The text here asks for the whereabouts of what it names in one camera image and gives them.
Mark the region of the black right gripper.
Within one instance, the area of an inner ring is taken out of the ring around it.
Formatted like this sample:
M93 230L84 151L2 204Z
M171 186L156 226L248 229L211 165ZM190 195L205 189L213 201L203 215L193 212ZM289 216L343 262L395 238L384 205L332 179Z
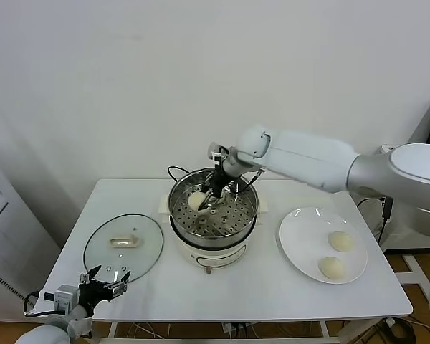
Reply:
M234 178L226 173L222 167L215 167L214 172L206 177L200 189L203 194L210 193L213 197L208 200L208 203L205 204L205 207L203 207L199 213L215 214L219 208L224 206L225 197L221 196L222 190L233 180Z

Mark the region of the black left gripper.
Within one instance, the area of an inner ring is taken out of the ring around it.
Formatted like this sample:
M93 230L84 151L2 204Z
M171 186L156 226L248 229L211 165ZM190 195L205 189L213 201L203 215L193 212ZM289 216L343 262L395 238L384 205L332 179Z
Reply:
M100 302L110 302L127 290L131 271L128 271L119 281L106 283L94 280L101 267L98 265L80 275L79 304L86 312L94 312Z

